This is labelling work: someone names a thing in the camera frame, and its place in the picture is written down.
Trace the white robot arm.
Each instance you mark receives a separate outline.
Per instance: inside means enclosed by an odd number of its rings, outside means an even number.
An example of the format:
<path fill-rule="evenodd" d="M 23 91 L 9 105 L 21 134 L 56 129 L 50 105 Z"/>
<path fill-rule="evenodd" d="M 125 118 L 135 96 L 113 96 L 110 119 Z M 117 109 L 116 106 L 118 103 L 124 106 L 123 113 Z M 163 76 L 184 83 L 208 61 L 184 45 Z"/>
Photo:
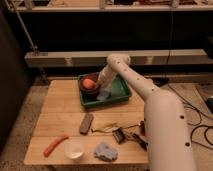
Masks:
<path fill-rule="evenodd" d="M 144 101 L 150 171 L 197 171 L 180 98 L 131 69 L 128 54 L 109 54 L 106 61 L 98 81 L 108 86 L 119 74 Z"/>

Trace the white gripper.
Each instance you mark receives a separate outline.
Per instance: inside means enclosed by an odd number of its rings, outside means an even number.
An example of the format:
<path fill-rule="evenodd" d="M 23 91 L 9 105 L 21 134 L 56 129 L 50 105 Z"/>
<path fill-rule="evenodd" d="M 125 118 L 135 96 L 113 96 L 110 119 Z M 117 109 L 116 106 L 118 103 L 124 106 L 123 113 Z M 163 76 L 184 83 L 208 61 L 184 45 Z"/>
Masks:
<path fill-rule="evenodd" d="M 98 76 L 98 83 L 101 85 L 102 89 L 108 89 L 115 79 L 117 73 L 109 66 L 105 66 Z"/>

